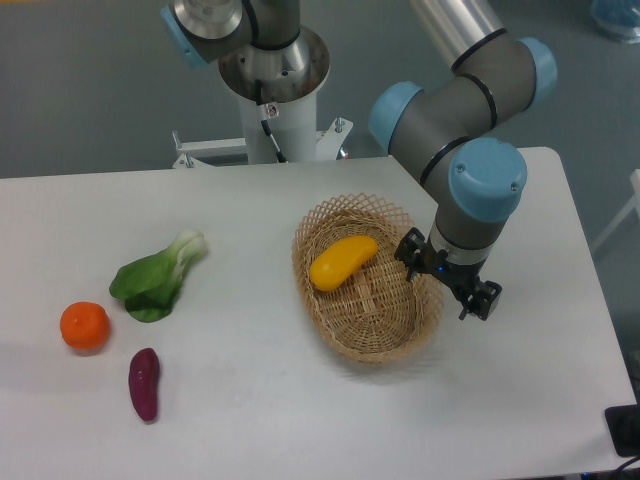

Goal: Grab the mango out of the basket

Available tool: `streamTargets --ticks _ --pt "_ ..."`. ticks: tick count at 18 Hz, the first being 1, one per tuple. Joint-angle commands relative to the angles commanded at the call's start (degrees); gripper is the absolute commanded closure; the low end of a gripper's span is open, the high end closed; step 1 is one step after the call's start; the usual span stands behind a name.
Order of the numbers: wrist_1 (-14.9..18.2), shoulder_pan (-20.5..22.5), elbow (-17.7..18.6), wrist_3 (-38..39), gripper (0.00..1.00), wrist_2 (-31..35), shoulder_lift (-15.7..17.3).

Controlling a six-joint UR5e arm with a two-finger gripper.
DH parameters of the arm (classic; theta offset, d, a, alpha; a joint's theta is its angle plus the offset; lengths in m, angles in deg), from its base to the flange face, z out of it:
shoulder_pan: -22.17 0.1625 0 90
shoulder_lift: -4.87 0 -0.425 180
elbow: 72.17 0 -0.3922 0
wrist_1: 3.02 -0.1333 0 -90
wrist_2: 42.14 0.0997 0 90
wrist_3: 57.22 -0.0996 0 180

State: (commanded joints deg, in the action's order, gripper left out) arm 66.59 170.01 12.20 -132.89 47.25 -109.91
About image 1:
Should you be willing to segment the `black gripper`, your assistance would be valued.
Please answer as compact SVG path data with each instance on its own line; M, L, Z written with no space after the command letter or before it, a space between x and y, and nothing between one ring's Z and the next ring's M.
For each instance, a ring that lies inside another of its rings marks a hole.
M462 305L460 320L471 315L486 321L499 302L502 286L480 279L484 261L474 264L453 263L445 250L434 248L430 239L425 245L425 237L416 227L412 227L402 237L394 259L404 265L407 282L411 282L418 274L424 274L426 270L448 287Z

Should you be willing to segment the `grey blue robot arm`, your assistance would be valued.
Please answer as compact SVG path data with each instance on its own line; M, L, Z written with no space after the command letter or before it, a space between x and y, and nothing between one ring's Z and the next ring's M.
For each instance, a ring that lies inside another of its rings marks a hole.
M557 65L543 43L513 38L485 1L413 9L453 76L431 92L399 82L369 115L377 143L437 203L431 231L411 230L395 256L409 276L433 276L464 314L486 319L501 287L480 271L527 180L523 156L491 131L547 98ZM218 66L238 100L251 163L319 158L316 95L329 54L302 25L298 2L171 1L161 17L188 64Z

